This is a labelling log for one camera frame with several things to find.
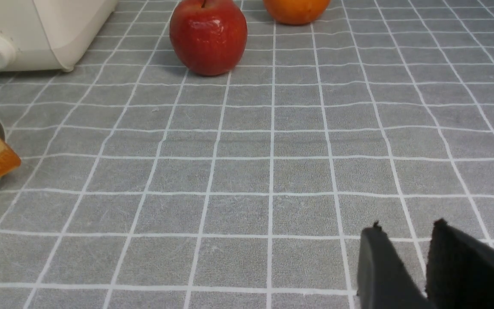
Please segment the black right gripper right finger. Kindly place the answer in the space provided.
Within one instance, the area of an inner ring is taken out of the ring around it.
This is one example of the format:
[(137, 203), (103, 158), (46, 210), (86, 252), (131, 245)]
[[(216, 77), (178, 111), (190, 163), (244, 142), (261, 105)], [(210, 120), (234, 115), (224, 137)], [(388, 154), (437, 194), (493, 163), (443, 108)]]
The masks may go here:
[(426, 293), (437, 309), (494, 309), (494, 248), (445, 219), (435, 221)]

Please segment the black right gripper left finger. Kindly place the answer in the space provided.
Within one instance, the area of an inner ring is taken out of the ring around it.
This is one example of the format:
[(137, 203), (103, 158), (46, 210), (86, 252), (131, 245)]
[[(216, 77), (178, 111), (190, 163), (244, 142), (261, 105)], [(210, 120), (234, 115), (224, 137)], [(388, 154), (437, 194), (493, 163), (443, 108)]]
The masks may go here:
[(378, 221), (361, 233), (357, 285), (362, 309), (433, 309)]

